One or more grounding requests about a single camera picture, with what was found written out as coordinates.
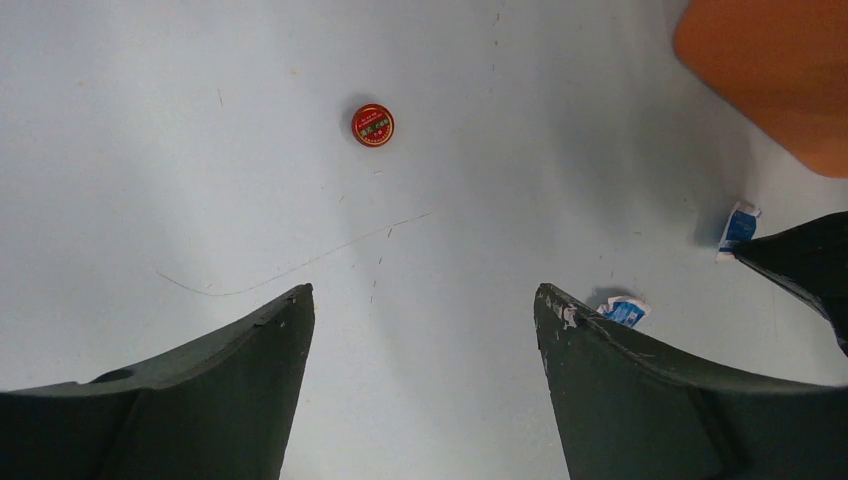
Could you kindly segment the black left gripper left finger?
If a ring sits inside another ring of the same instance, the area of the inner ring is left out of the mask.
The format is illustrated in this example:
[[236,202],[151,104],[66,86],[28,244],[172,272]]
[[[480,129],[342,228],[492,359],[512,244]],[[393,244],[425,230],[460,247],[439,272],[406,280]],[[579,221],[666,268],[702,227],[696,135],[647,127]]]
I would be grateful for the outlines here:
[[1,396],[5,479],[276,479],[314,332],[313,288],[88,383]]

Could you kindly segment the blue white wipe sachet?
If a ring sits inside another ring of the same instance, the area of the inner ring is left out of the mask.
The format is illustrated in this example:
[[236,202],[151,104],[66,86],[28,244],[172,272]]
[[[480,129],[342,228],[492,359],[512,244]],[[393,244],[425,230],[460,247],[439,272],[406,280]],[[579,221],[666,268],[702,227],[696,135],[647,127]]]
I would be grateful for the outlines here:
[[753,239],[761,215],[762,211],[759,207],[745,201],[737,201],[731,209],[718,242],[715,260],[733,259],[734,250]]
[[629,328],[634,328],[651,311],[647,303],[632,296],[610,297],[597,308],[597,312],[605,318]]

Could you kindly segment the small red bottle cap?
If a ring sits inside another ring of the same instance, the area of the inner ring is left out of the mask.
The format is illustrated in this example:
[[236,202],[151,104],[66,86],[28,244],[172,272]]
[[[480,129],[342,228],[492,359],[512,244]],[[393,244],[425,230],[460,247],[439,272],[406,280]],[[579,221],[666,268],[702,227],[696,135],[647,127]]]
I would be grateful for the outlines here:
[[393,137],[396,122],[391,112],[381,104],[371,103],[358,108],[351,119],[354,139],[368,148],[379,148]]

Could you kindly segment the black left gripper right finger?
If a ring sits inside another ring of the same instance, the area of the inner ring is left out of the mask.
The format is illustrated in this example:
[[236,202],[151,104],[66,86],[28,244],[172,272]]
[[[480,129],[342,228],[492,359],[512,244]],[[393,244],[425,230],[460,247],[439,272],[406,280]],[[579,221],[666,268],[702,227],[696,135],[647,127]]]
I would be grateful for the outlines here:
[[694,356],[549,283],[533,310],[571,478],[846,477],[845,388]]

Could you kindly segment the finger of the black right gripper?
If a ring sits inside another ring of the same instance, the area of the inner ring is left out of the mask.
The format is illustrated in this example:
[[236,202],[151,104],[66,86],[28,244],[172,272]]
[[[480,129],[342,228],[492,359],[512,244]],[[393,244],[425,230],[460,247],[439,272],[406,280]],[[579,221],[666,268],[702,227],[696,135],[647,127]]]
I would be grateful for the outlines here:
[[847,351],[847,214],[832,213],[783,232],[740,242],[731,253],[817,311]]

